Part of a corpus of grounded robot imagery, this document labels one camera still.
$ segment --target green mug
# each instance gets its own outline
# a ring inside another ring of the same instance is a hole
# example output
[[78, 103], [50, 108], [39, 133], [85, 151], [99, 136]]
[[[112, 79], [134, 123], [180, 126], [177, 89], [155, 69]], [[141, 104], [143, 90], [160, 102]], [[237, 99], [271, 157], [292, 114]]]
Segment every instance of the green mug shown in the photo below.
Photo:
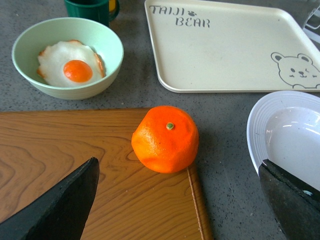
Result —
[[109, 27], [120, 10], [118, 0], [64, 0], [69, 17], [94, 20]]

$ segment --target bear cartoon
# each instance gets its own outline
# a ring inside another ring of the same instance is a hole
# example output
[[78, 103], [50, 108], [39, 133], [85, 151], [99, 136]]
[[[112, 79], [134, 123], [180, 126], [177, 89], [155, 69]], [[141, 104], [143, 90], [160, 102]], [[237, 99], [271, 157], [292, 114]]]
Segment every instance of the bear cartoon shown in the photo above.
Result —
[[316, 89], [320, 86], [320, 71], [309, 56], [303, 53], [296, 57], [283, 56], [281, 53], [273, 52], [271, 58], [278, 65], [280, 78], [292, 88], [300, 86]]

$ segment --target black object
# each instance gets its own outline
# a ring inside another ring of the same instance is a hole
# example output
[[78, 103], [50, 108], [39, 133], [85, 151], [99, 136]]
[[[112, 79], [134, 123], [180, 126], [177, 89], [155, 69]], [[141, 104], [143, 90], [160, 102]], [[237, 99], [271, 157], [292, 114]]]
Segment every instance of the black object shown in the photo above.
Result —
[[0, 240], [79, 240], [99, 180], [95, 157], [0, 224]]
[[289, 240], [320, 240], [320, 192], [264, 160], [260, 183], [276, 220]]

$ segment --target bowl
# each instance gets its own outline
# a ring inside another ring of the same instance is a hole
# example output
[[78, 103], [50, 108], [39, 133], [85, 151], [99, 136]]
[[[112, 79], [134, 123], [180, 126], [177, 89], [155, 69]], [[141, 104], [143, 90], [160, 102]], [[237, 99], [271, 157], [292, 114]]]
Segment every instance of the bowl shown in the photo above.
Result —
[[[38, 55], [59, 41], [79, 40], [91, 47], [103, 61], [106, 76], [98, 81], [75, 87], [51, 86], [37, 74]], [[93, 97], [116, 79], [124, 57], [119, 37], [105, 25], [78, 17], [60, 17], [37, 23], [26, 29], [12, 47], [12, 61], [17, 71], [45, 94], [64, 100]]]
[[276, 91], [253, 106], [247, 144], [259, 174], [269, 159], [320, 191], [320, 98], [300, 91]]

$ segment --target gray countertop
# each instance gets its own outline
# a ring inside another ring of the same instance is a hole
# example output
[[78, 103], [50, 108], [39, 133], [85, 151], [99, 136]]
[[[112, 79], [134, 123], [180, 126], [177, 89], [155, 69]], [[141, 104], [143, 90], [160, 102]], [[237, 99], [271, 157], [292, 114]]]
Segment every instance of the gray countertop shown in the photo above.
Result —
[[[302, 26], [312, 1], [225, 1], [282, 8]], [[0, 111], [142, 108], [173, 105], [187, 111], [200, 133], [197, 171], [216, 240], [284, 240], [261, 190], [246, 138], [249, 113], [267, 93], [174, 93], [157, 77], [143, 0], [120, 0], [110, 28], [124, 59], [115, 82], [85, 100], [61, 100], [31, 86], [14, 68], [11, 49], [26, 28], [66, 17], [63, 0], [0, 1]]]

